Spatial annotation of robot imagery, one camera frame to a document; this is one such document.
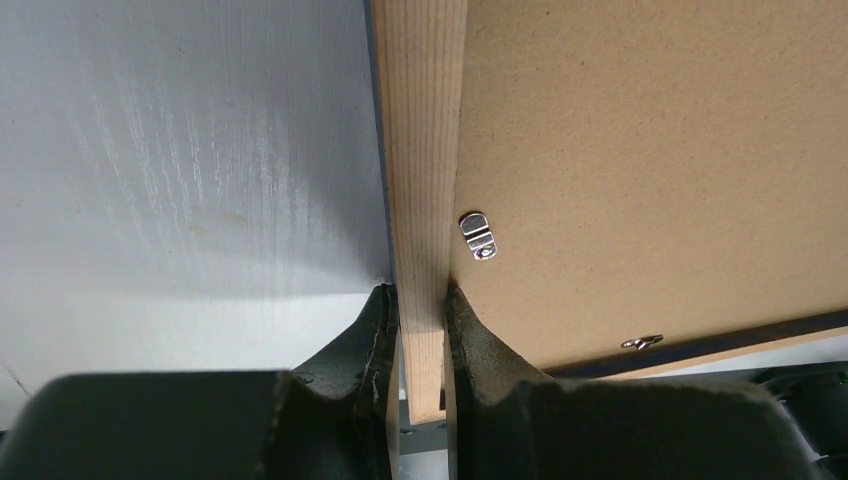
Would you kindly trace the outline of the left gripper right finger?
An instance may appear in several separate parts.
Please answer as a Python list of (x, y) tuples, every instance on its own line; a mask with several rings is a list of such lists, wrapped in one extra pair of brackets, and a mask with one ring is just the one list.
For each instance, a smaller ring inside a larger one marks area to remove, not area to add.
[(557, 380), (445, 299), (454, 479), (816, 479), (777, 403), (748, 384)]

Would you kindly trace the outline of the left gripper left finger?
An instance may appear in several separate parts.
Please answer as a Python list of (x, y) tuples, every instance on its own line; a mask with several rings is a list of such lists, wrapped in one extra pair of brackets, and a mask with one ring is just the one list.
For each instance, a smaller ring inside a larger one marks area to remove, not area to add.
[(399, 314), (391, 285), (291, 370), (51, 381), (1, 440), (5, 479), (391, 479)]

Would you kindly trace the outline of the blue wooden photo frame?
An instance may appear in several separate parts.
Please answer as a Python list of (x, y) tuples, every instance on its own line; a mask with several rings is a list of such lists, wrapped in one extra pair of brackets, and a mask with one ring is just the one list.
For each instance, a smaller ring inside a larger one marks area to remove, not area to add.
[(369, 1), (410, 420), (444, 300), (552, 375), (847, 333), (843, 1)]

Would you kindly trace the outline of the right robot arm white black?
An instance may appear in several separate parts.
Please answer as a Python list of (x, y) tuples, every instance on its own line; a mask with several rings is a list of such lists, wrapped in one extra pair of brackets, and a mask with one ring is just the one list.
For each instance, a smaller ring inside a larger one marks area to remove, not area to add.
[(824, 477), (847, 477), (847, 363), (768, 369), (753, 382), (767, 389), (794, 420)]

